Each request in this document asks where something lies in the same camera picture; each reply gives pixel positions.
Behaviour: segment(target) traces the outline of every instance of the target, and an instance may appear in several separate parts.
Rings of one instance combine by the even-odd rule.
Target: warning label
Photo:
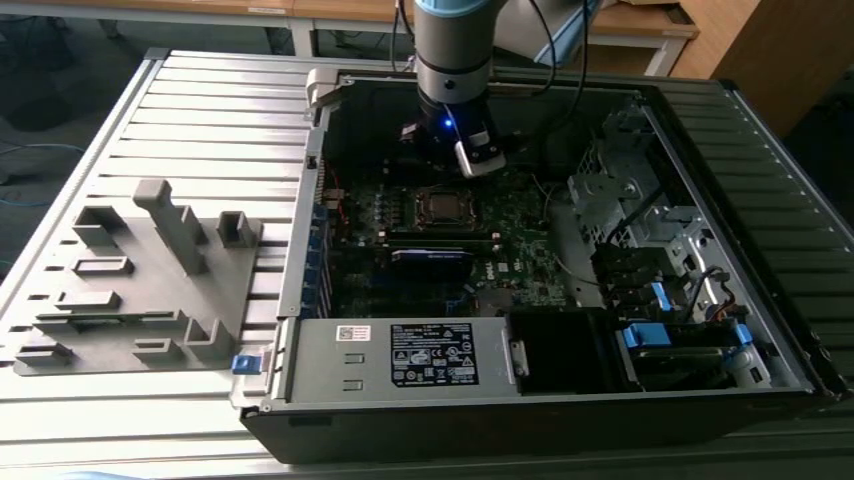
[[[398,387],[478,385],[472,323],[393,325],[392,381]]]

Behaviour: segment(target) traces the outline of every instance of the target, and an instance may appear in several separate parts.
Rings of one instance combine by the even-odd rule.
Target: gray floor
[[[0,142],[70,143],[86,147],[150,47],[272,53],[268,33],[262,28],[122,22],[122,38],[109,40],[94,20],[69,20],[69,26],[65,38],[75,64],[53,76],[63,98],[73,106],[73,120],[51,130],[26,133],[17,131],[0,118]],[[404,36],[400,39],[398,58],[404,60],[413,48]],[[389,36],[348,34],[345,41],[350,46],[340,48],[332,33],[322,32],[321,53],[350,58],[385,59],[389,56]],[[290,40],[284,43],[285,53],[293,53]],[[500,63],[530,66],[530,62],[513,56],[504,56]],[[3,98],[15,98],[15,95],[19,92],[0,92],[0,105]],[[854,152],[854,141],[849,135],[854,128],[854,114],[851,113],[854,102],[847,102],[843,97],[829,104],[831,107],[816,109],[808,115],[788,139],[788,145],[820,186],[828,190],[840,210],[852,219],[854,190],[848,187],[849,176],[840,175],[840,172],[852,170],[848,162]],[[0,199],[27,203],[50,201],[62,188],[77,158],[74,152],[57,150],[29,150],[2,156],[0,168],[14,174],[14,178],[0,185]],[[0,204],[0,279],[46,211],[47,207]]]

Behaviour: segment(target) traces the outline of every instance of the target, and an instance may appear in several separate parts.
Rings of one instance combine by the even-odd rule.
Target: motherboard
[[[464,180],[414,163],[342,161],[326,186],[337,317],[496,316],[568,305],[552,195],[530,173]]]

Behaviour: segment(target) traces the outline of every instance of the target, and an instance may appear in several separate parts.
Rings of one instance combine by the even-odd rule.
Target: cable
[[[549,195],[546,195],[546,201],[544,202],[544,218],[549,215],[549,201],[552,200],[552,195],[556,193],[556,190],[561,187],[561,185],[556,185],[549,190]]]
[[[386,37],[389,36],[388,33],[384,33],[380,38],[377,39],[377,43],[374,43],[374,50],[377,50],[380,48],[380,44],[384,43],[384,40],[386,40]]]
[[[11,142],[3,141],[3,143],[9,143],[10,145],[15,145]],[[18,145],[17,147],[9,148],[0,152],[0,156],[7,155],[13,152],[18,152],[19,150],[25,150],[27,148],[57,148],[74,150],[78,153],[86,153],[86,150],[75,145],[66,145],[65,143],[33,143],[30,145]]]
[[[10,142],[9,140],[0,138],[0,143],[6,143],[7,145],[13,145],[15,147],[23,147],[25,145],[21,143]]]
[[[406,0],[397,1],[398,8],[401,9],[401,18],[404,18],[404,28],[406,29],[406,33],[413,40],[413,44],[416,44],[416,32],[413,32],[413,26],[410,25],[410,19],[406,16]]]
[[[392,25],[392,43],[389,44],[389,61],[392,62],[392,71],[398,73],[398,64],[396,63],[396,39],[398,37],[398,21],[401,20],[401,3],[396,6],[396,21]]]
[[[22,203],[22,202],[11,202],[10,200],[0,199],[0,205],[9,205],[10,207],[45,207],[51,205],[54,202],[35,202],[35,203]]]
[[[704,273],[701,273],[697,282],[692,286],[692,293],[689,295],[689,302],[685,304],[685,316],[683,317],[683,321],[688,323],[692,320],[692,315],[695,313],[695,306],[697,305],[697,300],[700,299],[700,292],[704,289],[704,282],[707,279],[716,273],[724,272],[724,269],[717,265],[711,265]]]
[[[597,282],[594,282],[594,281],[592,281],[592,280],[588,280],[586,278],[582,278],[582,277],[580,277],[578,275],[576,275],[576,274],[573,273],[573,270],[570,270],[570,269],[569,269],[569,267],[568,267],[568,266],[564,264],[564,262],[561,261],[561,257],[558,257],[557,255],[556,255],[556,262],[558,262],[558,265],[561,266],[561,268],[564,269],[564,271],[565,271],[565,272],[568,273],[568,275],[569,275],[570,277],[573,277],[576,280],[578,280],[580,282],[586,283],[586,284],[589,284],[589,285],[593,285],[593,286],[596,286],[596,287],[598,287],[598,286],[600,286],[600,284],[598,284]]]
[[[546,36],[549,37],[549,53],[552,54],[552,70],[549,72],[549,80],[546,80],[546,85],[538,91],[536,91],[532,96],[537,97],[546,93],[549,89],[552,89],[552,85],[556,83],[556,77],[558,75],[558,52],[556,51],[556,40],[552,38],[552,30],[549,30],[549,23],[546,22],[546,17],[544,16],[544,11],[540,9],[540,5],[537,5],[537,0],[529,0],[532,4],[532,8],[537,13],[537,18],[540,18],[540,23],[544,26],[544,30],[546,30]]]
[[[644,199],[644,201],[638,205],[638,208],[636,208],[634,211],[629,215],[626,215],[626,218],[620,221],[620,223],[614,227],[614,230],[612,230],[612,233],[609,233],[608,237],[605,237],[606,244],[612,243],[612,240],[614,240],[614,237],[621,232],[621,230],[632,225],[632,222],[634,222],[641,214],[649,210],[649,208],[656,203],[656,200],[658,200],[658,197],[661,197],[664,193],[665,187],[660,185],[656,191],[650,193],[650,196]]]
[[[541,193],[549,196],[546,189],[544,189],[544,186],[540,184],[540,180],[537,180],[537,175],[532,174],[532,178],[534,179],[534,183],[537,184],[537,188],[540,188]]]
[[[717,322],[719,320],[724,320],[723,314],[727,313],[727,311],[733,307],[733,305],[736,305],[736,294],[733,293],[733,290],[731,290],[731,288],[727,286],[727,281],[724,280],[721,281],[721,290],[724,290],[724,293],[727,293],[728,299],[727,299],[727,302],[724,302],[724,304],[716,309],[712,316],[709,317],[709,320],[712,320],[713,322]]]
[[[576,96],[573,97],[573,103],[570,104],[570,109],[566,111],[566,114],[558,117],[554,122],[552,122],[552,127],[546,127],[546,130],[542,134],[541,140],[546,141],[549,136],[561,130],[568,124],[573,117],[576,117],[576,111],[578,110],[578,105],[582,100],[582,94],[585,93],[585,84],[588,83],[588,47],[590,44],[590,26],[588,25],[590,20],[590,12],[588,11],[588,1],[582,2],[582,28],[584,28],[584,36],[582,36],[582,76],[578,79],[578,89],[576,90]]]

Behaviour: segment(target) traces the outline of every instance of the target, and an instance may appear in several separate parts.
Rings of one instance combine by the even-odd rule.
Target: metal slotted surface
[[[308,72],[321,65],[386,69],[385,62],[201,52],[173,52],[165,61],[146,62],[0,287],[0,308],[7,299],[33,293],[31,281],[45,278],[47,266],[67,263],[69,249],[62,242],[75,239],[69,222],[81,206],[111,204],[119,211],[135,209],[130,195],[137,181],[167,178],[177,200],[191,205],[199,217],[241,209],[265,220],[242,341],[265,344],[273,339],[309,132],[304,87]],[[836,287],[841,294],[832,298],[817,298],[811,290],[813,282],[852,285],[847,272],[854,260],[835,249],[837,235],[816,235],[817,225],[824,228],[823,217],[811,215],[811,208],[821,206],[813,207],[816,202],[799,193],[804,187],[787,190],[801,179],[775,158],[757,124],[719,84],[645,78],[630,82],[652,83],[664,90],[715,172],[725,185],[729,182],[728,191],[747,221],[759,233],[771,232],[768,242],[781,242],[773,234],[780,228],[807,234],[793,236],[797,246],[775,244],[769,259],[791,275],[785,282],[801,292],[803,310],[829,312],[824,319],[829,322],[821,324],[827,327],[823,339],[840,369],[854,375],[854,354],[845,355],[854,341],[843,323],[854,299],[847,296],[847,286]],[[753,188],[743,178],[763,182]],[[795,222],[787,221],[789,215]],[[827,246],[811,247],[812,239]],[[14,358],[30,334],[29,323],[26,318],[3,318],[0,362]],[[673,471],[662,467],[674,463],[716,462],[741,472],[760,458],[854,453],[854,408],[843,404],[831,415],[768,424],[700,447],[592,453],[565,459],[298,468],[281,465],[241,425],[229,401],[233,377],[227,371],[22,378],[6,363],[0,365],[0,478],[66,471],[145,478],[397,478],[405,474],[433,478],[464,473],[493,477],[621,465],[649,466],[658,477],[668,478]]]

